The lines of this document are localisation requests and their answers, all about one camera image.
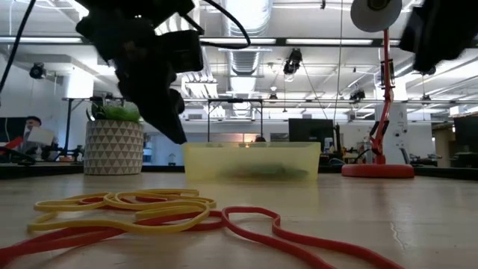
ceiling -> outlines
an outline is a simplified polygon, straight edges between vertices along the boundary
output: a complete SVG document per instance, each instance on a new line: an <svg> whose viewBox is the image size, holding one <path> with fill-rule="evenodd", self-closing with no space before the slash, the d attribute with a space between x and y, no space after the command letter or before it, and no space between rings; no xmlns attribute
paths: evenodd
<svg viewBox="0 0 478 269"><path fill-rule="evenodd" d="M27 0L18 0L12 4L11 0L0 0L0 36L14 35L19 22L25 12ZM311 0L275 0L270 17L267 33L264 37L302 37L302 38L349 38L369 39L383 38L382 33L366 33L357 29L350 19L350 5L352 0L326 1L326 9L320 9L320 1ZM420 4L420 1L403 0L404 7ZM71 8L70 0L37 0L37 7L31 14L24 31L24 36L78 36L75 32L75 23L79 20L78 12ZM391 26L392 39L400 39L401 32L406 24L409 12L401 13L399 19ZM206 37L224 37L223 15L216 12L206 3L201 2L200 23L205 29ZM337 92L347 93L351 88L364 89L368 99L375 99L373 75L379 66L379 49L371 47L300 47L305 66L301 66L292 82L285 82L282 73L282 64L291 53L292 47L262 47L268 49L262 52L259 71L256 75L255 90L249 95L251 98L268 98L271 87L277 87L280 99L335 99ZM227 97L230 92L230 72L227 53L213 47L206 48L212 75L217 80L217 92L221 97ZM88 66L96 72L95 76L103 83L97 83L97 90L117 92L114 85L116 78L113 70L98 65L98 55L92 46L41 46L23 45L19 48L20 55L68 55L71 58ZM391 49L391 57L396 67L400 63L410 62L413 55L398 48ZM422 84L421 75L406 76L406 91L409 99L419 99L423 92L440 93L446 87L478 75L478 50L469 49L459 59L442 63L434 76L425 76ZM173 85L181 87L181 76ZM478 95L478 86L474 81L444 91L435 99L475 99ZM322 104L307 104L311 108L319 108ZM267 106L279 107L280 104ZM298 108L299 104L288 104ZM339 105L342 108L350 105ZM447 108L452 105L434 105L437 114L447 114ZM410 105L420 109L421 105Z"/></svg>

security camera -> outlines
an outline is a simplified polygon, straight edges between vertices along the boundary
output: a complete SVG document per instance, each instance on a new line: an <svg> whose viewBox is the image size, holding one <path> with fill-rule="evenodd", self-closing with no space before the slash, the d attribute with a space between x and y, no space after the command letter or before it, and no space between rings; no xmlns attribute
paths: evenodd
<svg viewBox="0 0 478 269"><path fill-rule="evenodd" d="M30 77L33 79L44 79L46 77L46 70L43 63L35 63L30 69Z"/></svg>

metal frame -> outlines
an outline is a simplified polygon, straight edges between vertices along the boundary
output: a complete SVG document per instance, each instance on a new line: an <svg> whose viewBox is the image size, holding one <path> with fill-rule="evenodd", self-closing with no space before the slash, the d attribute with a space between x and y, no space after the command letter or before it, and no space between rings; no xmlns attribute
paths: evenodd
<svg viewBox="0 0 478 269"><path fill-rule="evenodd" d="M240 98L230 98L230 99L207 99L208 101L208 142L211 142L211 112L214 111L218 106L221 105L223 102L227 102L229 104L241 104L244 102L253 103L258 102L261 104L261 136L264 136L264 117L263 117L263 110L264 110L264 100L263 99L240 99ZM211 103L212 102L219 102L218 105L213 107L211 110Z"/></svg>

ceiling duct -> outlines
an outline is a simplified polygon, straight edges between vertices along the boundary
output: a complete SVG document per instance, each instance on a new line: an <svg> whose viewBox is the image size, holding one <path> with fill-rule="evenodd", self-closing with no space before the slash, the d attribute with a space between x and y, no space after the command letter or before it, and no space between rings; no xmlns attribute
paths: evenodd
<svg viewBox="0 0 478 269"><path fill-rule="evenodd" d="M224 0L226 9L238 19L250 37L263 37L266 34L272 13L273 0ZM230 37L242 37L239 28L228 20L225 24L226 34ZM230 85L234 92L249 94L255 89L259 63L262 52L229 52ZM238 116L248 114L242 104L234 104Z"/></svg>

desk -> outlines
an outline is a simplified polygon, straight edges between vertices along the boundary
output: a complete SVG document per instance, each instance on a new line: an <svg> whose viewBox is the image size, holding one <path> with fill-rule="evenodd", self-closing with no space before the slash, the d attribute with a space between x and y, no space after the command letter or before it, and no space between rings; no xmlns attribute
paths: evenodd
<svg viewBox="0 0 478 269"><path fill-rule="evenodd" d="M319 175L318 188L264 183L187 184L181 173L93 177L82 174L0 181L1 247L27 238L25 224L38 200L99 191L196 188L219 208L256 205L277 211L286 229L371 248L405 268L475 268L478 185L417 177L415 180L346 179ZM244 228L270 234L270 220L236 215ZM349 256L314 250L337 268L369 268ZM308 268L284 253L230 232L124 235L73 250L17 259L9 268Z"/></svg>

